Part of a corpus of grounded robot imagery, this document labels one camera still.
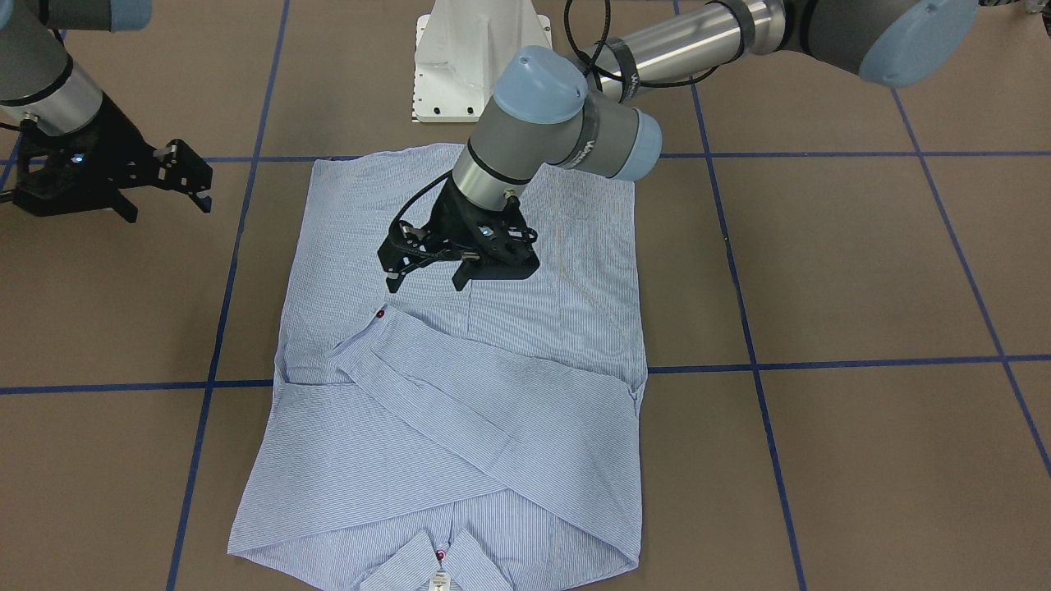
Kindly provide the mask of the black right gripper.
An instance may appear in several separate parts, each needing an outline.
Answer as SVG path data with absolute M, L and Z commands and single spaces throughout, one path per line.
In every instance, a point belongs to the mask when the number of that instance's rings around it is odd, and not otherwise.
M 112 98 L 78 131 L 48 135 L 43 118 L 26 113 L 16 154 L 16 206 L 36 217 L 110 209 L 135 223 L 138 209 L 122 190 L 160 185 L 186 195 L 202 213 L 213 212 L 213 169 L 185 141 L 158 149 Z

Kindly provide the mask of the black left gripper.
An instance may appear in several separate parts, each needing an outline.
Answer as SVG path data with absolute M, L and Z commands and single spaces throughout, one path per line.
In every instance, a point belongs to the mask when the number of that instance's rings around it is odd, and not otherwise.
M 420 227 L 405 220 L 418 199 L 439 190 L 430 218 Z M 409 273 L 438 263 L 457 263 L 452 285 L 463 291 L 469 281 L 530 279 L 540 266 L 534 244 L 538 235 L 526 224 L 521 202 L 514 195 L 498 212 L 470 202 L 450 174 L 444 174 L 412 195 L 394 216 L 394 233 L 380 244 L 378 256 L 386 286 L 397 293 Z

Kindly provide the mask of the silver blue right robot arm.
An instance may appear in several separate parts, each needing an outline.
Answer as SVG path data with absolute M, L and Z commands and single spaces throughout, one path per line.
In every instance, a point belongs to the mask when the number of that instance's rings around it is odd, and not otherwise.
M 187 195 L 210 213 L 213 169 L 184 141 L 154 147 L 76 62 L 61 30 L 142 30 L 150 1 L 4 1 L 1 105 L 21 141 L 2 193 L 35 217 L 112 210 L 135 223 L 124 190 Z

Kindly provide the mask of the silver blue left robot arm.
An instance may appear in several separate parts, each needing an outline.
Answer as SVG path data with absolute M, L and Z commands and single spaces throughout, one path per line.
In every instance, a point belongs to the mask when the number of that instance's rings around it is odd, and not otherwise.
M 435 263 L 457 263 L 455 289 L 526 280 L 539 268 L 521 195 L 544 165 L 634 182 L 662 149 L 642 90 L 699 84 L 743 57 L 791 50 L 887 89 L 929 77 L 976 22 L 976 1 L 709 1 L 699 11 L 601 37 L 571 56 L 530 45 L 511 56 L 438 190 L 427 223 L 399 209 L 378 250 L 387 289 Z

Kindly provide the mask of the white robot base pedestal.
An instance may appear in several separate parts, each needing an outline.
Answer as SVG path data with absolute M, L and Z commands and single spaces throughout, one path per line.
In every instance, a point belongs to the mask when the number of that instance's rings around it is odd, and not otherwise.
M 472 123 L 523 46 L 552 45 L 552 22 L 530 1 L 436 1 L 415 23 L 412 119 Z

